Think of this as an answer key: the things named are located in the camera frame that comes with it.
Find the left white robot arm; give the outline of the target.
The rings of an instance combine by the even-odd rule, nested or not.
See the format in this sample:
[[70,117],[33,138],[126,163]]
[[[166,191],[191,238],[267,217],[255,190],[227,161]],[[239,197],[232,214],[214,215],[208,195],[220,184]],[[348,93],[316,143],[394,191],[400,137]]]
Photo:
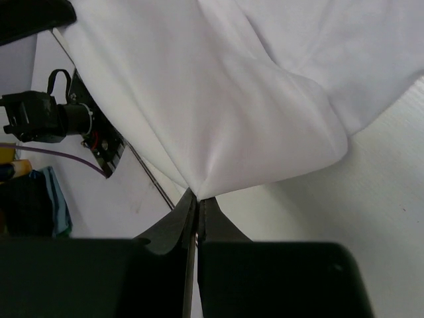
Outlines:
[[77,21],[66,0],[8,0],[1,2],[1,45]]

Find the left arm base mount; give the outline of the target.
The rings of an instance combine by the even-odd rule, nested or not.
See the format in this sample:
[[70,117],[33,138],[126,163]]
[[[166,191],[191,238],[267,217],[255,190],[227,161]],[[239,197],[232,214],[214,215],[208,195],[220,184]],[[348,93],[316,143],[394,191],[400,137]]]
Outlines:
[[80,75],[56,69],[45,92],[24,91],[1,97],[9,123],[3,127],[21,142],[59,143],[80,135],[81,145],[94,156],[99,170],[110,178],[125,149],[121,134],[88,92]]

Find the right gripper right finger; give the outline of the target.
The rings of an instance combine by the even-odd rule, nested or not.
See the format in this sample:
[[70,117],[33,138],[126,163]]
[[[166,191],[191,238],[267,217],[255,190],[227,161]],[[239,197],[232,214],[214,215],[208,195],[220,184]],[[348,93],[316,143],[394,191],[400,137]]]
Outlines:
[[352,254],[333,242],[254,242],[214,198],[199,203],[204,317],[372,317]]

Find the white t shirt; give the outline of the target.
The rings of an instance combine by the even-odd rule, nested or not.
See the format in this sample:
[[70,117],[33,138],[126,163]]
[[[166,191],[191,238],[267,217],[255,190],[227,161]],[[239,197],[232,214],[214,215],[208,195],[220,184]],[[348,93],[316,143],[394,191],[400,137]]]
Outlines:
[[326,168],[423,74],[422,1],[73,1],[118,131],[198,199]]

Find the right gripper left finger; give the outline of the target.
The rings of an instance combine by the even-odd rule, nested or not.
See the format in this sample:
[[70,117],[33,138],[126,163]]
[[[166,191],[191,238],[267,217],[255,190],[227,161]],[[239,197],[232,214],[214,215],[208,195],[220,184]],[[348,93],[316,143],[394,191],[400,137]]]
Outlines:
[[1,241],[2,317],[189,317],[197,199],[132,239]]

